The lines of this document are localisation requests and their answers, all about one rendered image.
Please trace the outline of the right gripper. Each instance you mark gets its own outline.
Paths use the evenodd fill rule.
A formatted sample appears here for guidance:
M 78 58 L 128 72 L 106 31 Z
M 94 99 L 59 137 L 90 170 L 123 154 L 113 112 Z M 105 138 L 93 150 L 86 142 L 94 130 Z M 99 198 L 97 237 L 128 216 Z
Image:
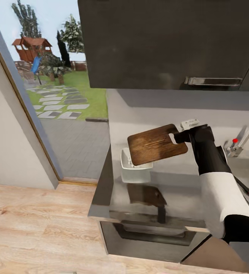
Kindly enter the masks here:
M 188 130 L 185 130 L 183 132 L 179 132 L 179 133 L 174 134 L 174 139 L 175 139 L 175 141 L 176 141 L 177 144 L 183 143 L 183 142 L 189 142 L 186 139 L 186 133 L 187 132 L 188 132 Z

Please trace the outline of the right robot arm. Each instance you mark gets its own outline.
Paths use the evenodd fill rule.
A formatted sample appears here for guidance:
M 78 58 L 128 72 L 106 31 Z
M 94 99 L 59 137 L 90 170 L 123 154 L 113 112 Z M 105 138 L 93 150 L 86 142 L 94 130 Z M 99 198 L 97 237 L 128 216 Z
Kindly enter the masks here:
M 177 144 L 191 142 L 198 164 L 206 227 L 216 238 L 224 240 L 249 266 L 249 205 L 227 164 L 220 145 L 207 124 L 193 118 L 181 122 L 182 132 L 174 134 Z

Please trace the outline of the cutting board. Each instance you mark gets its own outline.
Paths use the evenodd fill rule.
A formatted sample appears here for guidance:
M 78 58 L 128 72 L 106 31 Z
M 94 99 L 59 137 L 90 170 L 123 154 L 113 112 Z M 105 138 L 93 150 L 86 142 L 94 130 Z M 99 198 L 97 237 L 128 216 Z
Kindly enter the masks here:
M 127 141 L 131 163 L 136 167 L 187 153 L 186 143 L 173 144 L 169 133 L 179 133 L 174 124 L 129 135 Z

